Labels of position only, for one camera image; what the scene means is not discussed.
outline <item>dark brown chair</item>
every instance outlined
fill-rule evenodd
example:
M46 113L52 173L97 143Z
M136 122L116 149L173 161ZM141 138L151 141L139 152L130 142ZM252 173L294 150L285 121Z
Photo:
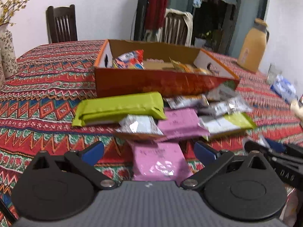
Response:
M187 37L187 25L183 16L169 13L165 18L162 42L167 44L185 45Z
M46 19L52 43L77 41L75 5L69 7L49 6Z

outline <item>open box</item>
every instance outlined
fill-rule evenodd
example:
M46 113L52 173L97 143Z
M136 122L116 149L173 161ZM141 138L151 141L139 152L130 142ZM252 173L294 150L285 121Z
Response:
M144 50L144 67L115 69L112 61L133 50ZM163 63L150 60L163 60ZM177 72L170 59L206 69L209 63L217 68L219 76ZM227 66L203 49L164 43L106 40L94 63L97 97L158 91L163 97L197 95L221 83L235 89L239 77Z

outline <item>black circular disc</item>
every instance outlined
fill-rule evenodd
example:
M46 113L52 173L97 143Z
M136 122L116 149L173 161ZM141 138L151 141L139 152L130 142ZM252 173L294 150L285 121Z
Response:
M39 169L20 180L12 202L22 217L54 221L71 217L87 208L94 197L91 183L77 174Z
M204 197L215 211L240 221L257 221L279 213L286 202L285 188L279 178L266 170L248 169L211 179Z

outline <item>screw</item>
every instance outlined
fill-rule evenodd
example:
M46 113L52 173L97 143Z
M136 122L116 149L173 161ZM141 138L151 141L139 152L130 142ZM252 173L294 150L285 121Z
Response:
M105 179L105 180L102 180L100 185L104 188L111 188L115 185L115 181L114 180L111 180L111 179Z
M194 187L198 184L198 181L195 179L186 179L183 184L187 187Z

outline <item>red tablecloth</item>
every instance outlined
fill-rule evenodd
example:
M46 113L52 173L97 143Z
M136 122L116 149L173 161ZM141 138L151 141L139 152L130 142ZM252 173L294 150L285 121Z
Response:
M34 48L18 59L19 72L0 91L0 190L12 211L11 190L41 149L61 155L101 140L106 146L105 154L96 168L115 180L131 177L131 149L122 140L103 136L112 131L110 127L71 127L78 103L96 97L93 62L102 43L78 41ZM256 107L250 116L259 127L248 131L250 136L263 133L283 142L303 142L299 120L270 91L262 74L239 68L233 58L214 55L241 77L237 90ZM236 151L242 148L242 138L243 135L224 137L211 145L215 149ZM201 169L192 145L187 143L181 148L189 166L193 170ZM0 226L7 226L7 222L2 219Z

